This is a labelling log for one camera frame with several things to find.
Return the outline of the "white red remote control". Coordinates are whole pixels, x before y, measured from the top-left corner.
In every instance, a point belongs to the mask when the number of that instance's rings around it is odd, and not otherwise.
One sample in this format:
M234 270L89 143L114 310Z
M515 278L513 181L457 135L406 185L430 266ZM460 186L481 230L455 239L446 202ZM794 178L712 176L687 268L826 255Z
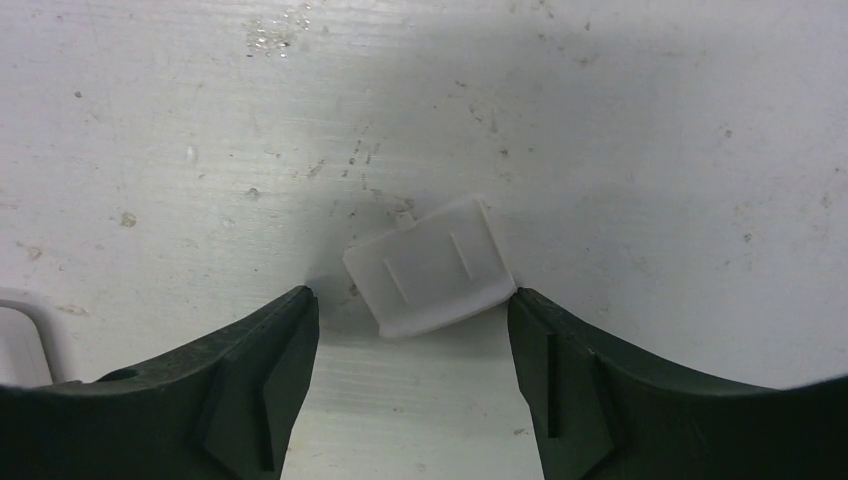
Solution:
M73 378L71 336L44 299L1 289L1 384L41 387Z

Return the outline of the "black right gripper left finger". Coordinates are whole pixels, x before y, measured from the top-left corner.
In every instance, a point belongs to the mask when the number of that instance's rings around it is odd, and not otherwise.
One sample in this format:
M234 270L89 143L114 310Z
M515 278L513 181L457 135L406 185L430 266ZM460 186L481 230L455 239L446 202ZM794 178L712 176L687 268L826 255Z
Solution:
M308 392L319 305L245 318L84 383L1 390L5 479L277 479Z

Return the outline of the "white battery compartment cover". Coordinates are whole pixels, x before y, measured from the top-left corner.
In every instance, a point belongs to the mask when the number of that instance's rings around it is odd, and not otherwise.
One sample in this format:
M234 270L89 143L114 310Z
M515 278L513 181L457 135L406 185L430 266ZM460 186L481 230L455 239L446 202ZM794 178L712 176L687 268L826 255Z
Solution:
M477 196L416 219L404 212L395 229L347 248L342 262L383 338L405 338L489 310L517 290Z

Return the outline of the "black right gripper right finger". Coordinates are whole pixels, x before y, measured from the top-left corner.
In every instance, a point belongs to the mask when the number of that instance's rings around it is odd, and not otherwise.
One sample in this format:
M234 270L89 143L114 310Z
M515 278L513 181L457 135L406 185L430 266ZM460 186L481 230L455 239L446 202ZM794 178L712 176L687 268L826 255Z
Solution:
M770 389L706 374L509 300L519 390L548 479L843 479L847 381Z

